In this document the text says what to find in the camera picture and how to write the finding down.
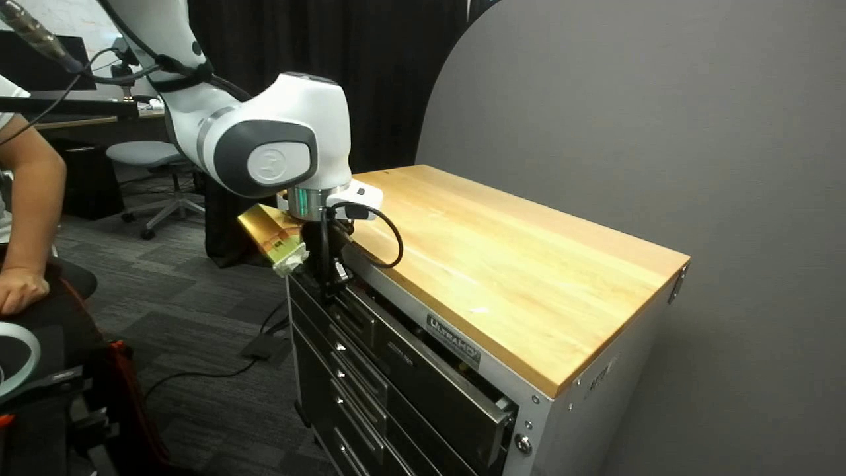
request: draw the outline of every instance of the butcher block countertop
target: butcher block countertop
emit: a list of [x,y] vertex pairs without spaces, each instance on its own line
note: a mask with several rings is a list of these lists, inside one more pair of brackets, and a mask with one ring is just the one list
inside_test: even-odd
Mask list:
[[[386,275],[553,398],[690,261],[425,164],[357,179],[384,191],[405,239]],[[377,218],[358,218],[353,243],[384,261],[395,254]]]

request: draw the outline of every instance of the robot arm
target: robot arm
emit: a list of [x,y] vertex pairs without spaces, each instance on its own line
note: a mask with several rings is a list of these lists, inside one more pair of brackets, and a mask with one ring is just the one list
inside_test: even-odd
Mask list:
[[251,99],[213,87],[185,0],[99,0],[160,95],[180,150],[237,194],[287,187],[287,212],[320,221],[336,200],[380,205],[352,179],[349,109],[339,83],[279,74]]

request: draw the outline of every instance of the chair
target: chair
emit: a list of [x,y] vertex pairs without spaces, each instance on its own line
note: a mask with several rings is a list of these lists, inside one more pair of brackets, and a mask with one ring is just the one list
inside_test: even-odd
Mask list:
[[154,175],[164,172],[172,177],[172,193],[164,202],[155,200],[138,208],[126,208],[122,213],[122,218],[128,221],[138,213],[154,212],[154,216],[143,225],[139,237],[146,239],[154,237],[159,225],[164,225],[164,218],[168,218],[172,213],[180,213],[180,216],[205,213],[205,208],[192,200],[189,191],[181,191],[180,175],[192,172],[192,164],[180,152],[177,144],[165,139],[126,139],[126,143],[109,144],[105,155],[122,165],[135,165],[135,168],[139,165]]

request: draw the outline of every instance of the gray wall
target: gray wall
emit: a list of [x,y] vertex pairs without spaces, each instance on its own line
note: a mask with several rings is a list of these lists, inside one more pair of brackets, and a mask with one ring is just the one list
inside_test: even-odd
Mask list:
[[604,476],[846,468],[846,3],[500,0],[418,161],[694,257]]

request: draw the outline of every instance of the metal tool cabinet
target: metal tool cabinet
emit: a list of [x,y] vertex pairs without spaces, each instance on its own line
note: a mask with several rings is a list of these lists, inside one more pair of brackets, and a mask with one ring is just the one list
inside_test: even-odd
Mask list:
[[594,472],[688,257],[434,165],[358,179],[405,261],[357,221],[349,286],[290,278],[298,409],[339,472]]

